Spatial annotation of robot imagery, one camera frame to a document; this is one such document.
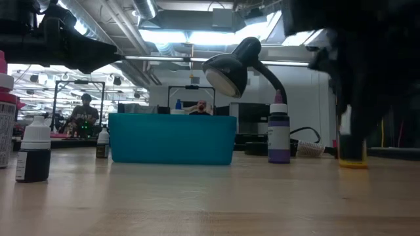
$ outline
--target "workbench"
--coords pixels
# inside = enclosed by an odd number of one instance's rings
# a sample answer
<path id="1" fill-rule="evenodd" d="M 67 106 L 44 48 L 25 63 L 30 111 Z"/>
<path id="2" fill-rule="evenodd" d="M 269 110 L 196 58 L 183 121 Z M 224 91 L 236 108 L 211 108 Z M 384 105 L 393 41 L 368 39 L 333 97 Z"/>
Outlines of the workbench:
<path id="1" fill-rule="evenodd" d="M 290 165 L 234 153 L 231 166 L 95 159 L 95 148 L 52 150 L 48 183 L 0 170 L 4 236 L 353 236 L 420 234 L 420 165 L 333 157 Z"/>

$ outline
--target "person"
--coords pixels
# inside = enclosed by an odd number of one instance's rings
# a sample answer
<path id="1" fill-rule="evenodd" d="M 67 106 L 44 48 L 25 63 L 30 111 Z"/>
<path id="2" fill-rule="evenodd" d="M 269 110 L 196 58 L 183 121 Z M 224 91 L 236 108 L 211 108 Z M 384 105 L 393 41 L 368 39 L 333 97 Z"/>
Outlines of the person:
<path id="1" fill-rule="evenodd" d="M 96 120 L 99 119 L 98 110 L 91 107 L 92 97 L 89 94 L 84 94 L 81 97 L 82 106 L 76 106 L 73 109 L 71 120 L 77 121 L 82 119 L 87 121 L 90 125 L 94 125 Z"/>
<path id="2" fill-rule="evenodd" d="M 197 105 L 193 106 L 191 109 L 196 109 L 197 111 L 190 113 L 190 115 L 210 115 L 205 109 L 207 108 L 207 102 L 205 100 L 200 100 L 197 102 Z"/>

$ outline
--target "blue storage bin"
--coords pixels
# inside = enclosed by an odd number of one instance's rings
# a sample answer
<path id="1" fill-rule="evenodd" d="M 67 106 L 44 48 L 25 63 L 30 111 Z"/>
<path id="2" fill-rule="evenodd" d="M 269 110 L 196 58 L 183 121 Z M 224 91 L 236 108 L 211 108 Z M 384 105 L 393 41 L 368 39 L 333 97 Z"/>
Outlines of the blue storage bin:
<path id="1" fill-rule="evenodd" d="M 112 159 L 120 163 L 229 165 L 236 118 L 111 113 Z"/>

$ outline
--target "table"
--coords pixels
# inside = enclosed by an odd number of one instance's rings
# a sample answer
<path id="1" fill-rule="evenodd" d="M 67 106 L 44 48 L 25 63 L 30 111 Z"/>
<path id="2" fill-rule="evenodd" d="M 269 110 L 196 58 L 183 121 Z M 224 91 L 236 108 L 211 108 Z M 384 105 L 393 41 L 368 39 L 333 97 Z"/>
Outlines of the table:
<path id="1" fill-rule="evenodd" d="M 0 235 L 420 235 L 420 165 L 332 157 L 268 164 L 235 152 L 229 167 L 95 159 L 52 151 L 48 183 L 0 170 Z"/>

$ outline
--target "lamp neck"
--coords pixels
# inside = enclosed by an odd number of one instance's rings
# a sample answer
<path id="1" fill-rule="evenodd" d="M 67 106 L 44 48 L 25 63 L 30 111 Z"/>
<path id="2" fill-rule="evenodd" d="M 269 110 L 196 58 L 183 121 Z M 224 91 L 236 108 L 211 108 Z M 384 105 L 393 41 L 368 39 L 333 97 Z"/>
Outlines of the lamp neck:
<path id="1" fill-rule="evenodd" d="M 287 104 L 287 95 L 286 90 L 283 87 L 282 82 L 268 69 L 264 66 L 264 64 L 260 61 L 253 64 L 253 67 L 259 71 L 264 77 L 270 81 L 270 83 L 273 85 L 275 90 L 280 90 L 280 94 L 283 98 L 283 103 Z"/>

